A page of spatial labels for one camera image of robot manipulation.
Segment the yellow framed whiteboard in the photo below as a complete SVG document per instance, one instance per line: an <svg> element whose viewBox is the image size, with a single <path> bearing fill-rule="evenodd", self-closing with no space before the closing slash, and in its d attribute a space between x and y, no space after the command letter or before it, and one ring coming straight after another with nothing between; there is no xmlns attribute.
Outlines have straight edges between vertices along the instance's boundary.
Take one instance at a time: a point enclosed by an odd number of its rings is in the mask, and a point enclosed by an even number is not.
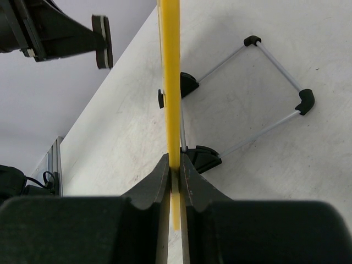
<svg viewBox="0 0 352 264"><path fill-rule="evenodd" d="M163 103L171 175L172 226L180 229L180 2L158 1L159 43L163 70Z"/></svg>

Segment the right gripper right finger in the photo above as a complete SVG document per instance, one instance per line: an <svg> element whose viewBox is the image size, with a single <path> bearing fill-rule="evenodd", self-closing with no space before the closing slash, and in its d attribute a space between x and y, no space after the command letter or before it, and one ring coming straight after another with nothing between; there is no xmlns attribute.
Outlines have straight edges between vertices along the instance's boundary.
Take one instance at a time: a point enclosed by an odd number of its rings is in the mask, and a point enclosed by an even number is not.
<svg viewBox="0 0 352 264"><path fill-rule="evenodd" d="M351 234L321 201L232 200L181 156L184 263L351 263Z"/></svg>

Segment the red black whiteboard eraser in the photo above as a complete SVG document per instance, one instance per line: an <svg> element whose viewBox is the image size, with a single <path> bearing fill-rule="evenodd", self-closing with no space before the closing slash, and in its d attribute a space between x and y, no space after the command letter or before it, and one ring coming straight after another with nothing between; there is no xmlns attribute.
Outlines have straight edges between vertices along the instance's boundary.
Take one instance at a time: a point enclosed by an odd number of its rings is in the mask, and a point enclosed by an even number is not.
<svg viewBox="0 0 352 264"><path fill-rule="evenodd" d="M93 32L97 35L97 66L99 69L112 69L113 51L109 19L105 15L92 15L91 21Z"/></svg>

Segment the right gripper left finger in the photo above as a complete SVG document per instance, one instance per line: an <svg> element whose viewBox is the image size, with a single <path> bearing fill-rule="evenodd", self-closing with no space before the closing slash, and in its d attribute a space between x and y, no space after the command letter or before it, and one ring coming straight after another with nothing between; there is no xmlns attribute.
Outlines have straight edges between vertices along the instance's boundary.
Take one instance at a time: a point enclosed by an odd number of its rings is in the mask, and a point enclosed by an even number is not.
<svg viewBox="0 0 352 264"><path fill-rule="evenodd" d="M168 155L121 196L11 198L1 206L1 263L166 263Z"/></svg>

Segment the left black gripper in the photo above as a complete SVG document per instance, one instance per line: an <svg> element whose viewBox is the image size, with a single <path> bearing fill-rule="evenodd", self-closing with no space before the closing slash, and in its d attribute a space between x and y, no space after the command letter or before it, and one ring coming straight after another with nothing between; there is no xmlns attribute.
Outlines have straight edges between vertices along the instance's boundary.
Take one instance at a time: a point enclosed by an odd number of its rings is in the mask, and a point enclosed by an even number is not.
<svg viewBox="0 0 352 264"><path fill-rule="evenodd" d="M96 52L97 35L54 1L1 1L1 53L20 50L37 62Z"/></svg>

